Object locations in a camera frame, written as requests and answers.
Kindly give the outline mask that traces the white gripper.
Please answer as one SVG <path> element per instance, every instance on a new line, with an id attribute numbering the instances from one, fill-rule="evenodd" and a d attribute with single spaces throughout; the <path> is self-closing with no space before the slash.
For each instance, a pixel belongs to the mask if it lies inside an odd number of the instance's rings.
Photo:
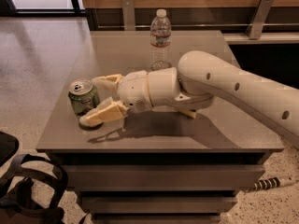
<path id="1" fill-rule="evenodd" d="M 122 119 L 127 115 L 128 108 L 134 113 L 152 109 L 146 71 L 133 72 L 125 77 L 121 74 L 95 77 L 92 83 L 100 92 L 114 94 L 118 91 L 120 101 L 115 101 L 112 97 L 106 98 L 79 119 L 79 123 L 84 127 L 96 127 Z"/>

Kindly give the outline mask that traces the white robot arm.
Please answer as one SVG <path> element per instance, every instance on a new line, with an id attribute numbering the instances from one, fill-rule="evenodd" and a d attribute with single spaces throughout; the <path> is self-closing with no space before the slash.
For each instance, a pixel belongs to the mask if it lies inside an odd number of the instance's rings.
<path id="1" fill-rule="evenodd" d="M 239 107 L 284 139 L 299 143 L 299 90 L 247 72 L 203 51 L 182 55 L 176 67 L 96 77 L 92 83 L 116 94 L 79 119 L 85 127 L 156 106 L 189 115 L 217 96 Z"/>

